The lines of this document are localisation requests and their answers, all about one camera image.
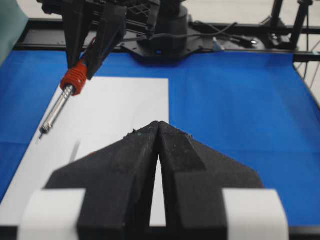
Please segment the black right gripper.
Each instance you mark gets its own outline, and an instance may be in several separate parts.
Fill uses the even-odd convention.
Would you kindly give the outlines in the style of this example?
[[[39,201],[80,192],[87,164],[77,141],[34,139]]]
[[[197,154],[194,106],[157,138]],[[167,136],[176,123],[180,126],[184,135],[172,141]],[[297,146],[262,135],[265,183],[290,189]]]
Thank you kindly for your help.
[[[39,0],[45,14],[63,20],[68,69],[80,59],[91,23],[98,25],[95,43],[86,53],[87,79],[124,39],[126,30],[150,38],[160,11],[159,0]]]

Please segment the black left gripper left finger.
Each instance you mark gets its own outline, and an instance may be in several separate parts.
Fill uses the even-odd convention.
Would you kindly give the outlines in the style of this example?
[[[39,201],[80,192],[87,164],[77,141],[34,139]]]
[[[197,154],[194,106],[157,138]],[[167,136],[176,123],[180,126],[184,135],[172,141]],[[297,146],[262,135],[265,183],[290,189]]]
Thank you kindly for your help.
[[[55,170],[46,189],[85,189],[81,240],[139,240],[149,227],[159,122]]]

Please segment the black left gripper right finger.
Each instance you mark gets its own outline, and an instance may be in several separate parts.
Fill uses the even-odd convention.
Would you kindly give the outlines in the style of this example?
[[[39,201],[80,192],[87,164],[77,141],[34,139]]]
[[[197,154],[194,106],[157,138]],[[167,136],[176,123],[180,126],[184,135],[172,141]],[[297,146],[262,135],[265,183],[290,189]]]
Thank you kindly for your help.
[[[176,240],[226,240],[224,188],[262,189],[257,172],[159,123],[166,226]]]

